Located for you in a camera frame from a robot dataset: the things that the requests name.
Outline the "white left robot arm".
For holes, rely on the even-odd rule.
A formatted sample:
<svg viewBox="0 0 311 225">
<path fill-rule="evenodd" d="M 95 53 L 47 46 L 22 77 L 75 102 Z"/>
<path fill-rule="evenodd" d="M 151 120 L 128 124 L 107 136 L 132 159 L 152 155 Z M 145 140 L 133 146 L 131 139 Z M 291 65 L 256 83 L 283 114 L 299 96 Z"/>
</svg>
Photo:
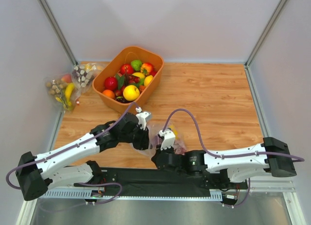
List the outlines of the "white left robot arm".
<svg viewBox="0 0 311 225">
<path fill-rule="evenodd" d="M 80 167 L 70 164 L 87 156 L 130 143 L 137 150 L 150 146 L 147 122 L 150 112 L 136 115 L 126 113 L 117 121 L 109 121 L 93 128 L 76 141 L 43 154 L 24 153 L 16 171 L 17 181 L 25 201 L 32 201 L 48 190 L 65 184 L 87 184 L 99 181 L 100 167 L 89 161 Z"/>
</svg>

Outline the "red fake grape bunch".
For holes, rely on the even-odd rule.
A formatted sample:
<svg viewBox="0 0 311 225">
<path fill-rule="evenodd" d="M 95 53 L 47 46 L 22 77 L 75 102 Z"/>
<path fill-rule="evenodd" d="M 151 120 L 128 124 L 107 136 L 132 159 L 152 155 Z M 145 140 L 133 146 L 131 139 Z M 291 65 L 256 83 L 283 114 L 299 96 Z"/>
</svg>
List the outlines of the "red fake grape bunch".
<svg viewBox="0 0 311 225">
<path fill-rule="evenodd" d="M 173 145 L 174 153 L 177 155 L 184 155 L 187 151 L 187 148 L 184 142 L 175 142 Z"/>
</svg>

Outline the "yellow fake pear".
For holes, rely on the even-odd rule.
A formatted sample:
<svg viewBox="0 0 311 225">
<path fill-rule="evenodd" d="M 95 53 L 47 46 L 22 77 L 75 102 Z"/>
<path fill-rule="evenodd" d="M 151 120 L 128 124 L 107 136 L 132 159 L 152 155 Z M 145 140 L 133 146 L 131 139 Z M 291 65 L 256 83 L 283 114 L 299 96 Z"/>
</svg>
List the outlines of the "yellow fake pear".
<svg viewBox="0 0 311 225">
<path fill-rule="evenodd" d="M 174 133 L 174 135 L 177 137 L 178 136 L 178 131 L 176 129 L 176 127 L 173 124 L 169 125 L 169 129 L 172 130 L 172 132 Z"/>
</svg>

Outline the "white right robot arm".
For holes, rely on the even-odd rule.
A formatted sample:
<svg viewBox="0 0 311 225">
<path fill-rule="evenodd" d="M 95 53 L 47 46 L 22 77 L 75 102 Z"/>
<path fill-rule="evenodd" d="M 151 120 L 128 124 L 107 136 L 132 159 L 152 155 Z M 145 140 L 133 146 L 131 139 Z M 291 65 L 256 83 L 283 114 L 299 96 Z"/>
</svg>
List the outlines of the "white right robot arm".
<svg viewBox="0 0 311 225">
<path fill-rule="evenodd" d="M 224 173 L 226 182 L 241 183 L 265 173 L 270 173 L 273 177 L 296 176 L 293 158 L 286 143 L 265 137 L 263 143 L 226 151 L 194 150 L 178 155 L 172 149 L 157 148 L 151 160 L 159 170 L 187 176 Z"/>
</svg>

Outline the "clear polka dot zip bag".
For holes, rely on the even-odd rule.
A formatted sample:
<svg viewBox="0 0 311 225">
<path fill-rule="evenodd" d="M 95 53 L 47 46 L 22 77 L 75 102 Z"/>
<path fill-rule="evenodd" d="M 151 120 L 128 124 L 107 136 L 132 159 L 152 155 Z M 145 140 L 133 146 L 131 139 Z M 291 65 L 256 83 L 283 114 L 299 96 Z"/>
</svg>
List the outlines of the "clear polka dot zip bag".
<svg viewBox="0 0 311 225">
<path fill-rule="evenodd" d="M 151 121 L 147 124 L 149 129 L 149 144 L 145 150 L 137 150 L 138 153 L 153 157 L 156 150 L 160 151 L 173 151 L 177 155 L 184 155 L 187 151 L 186 145 L 183 140 L 182 133 L 177 130 L 174 123 L 168 122 L 165 130 L 163 131 L 165 123 L 159 121 Z"/>
</svg>

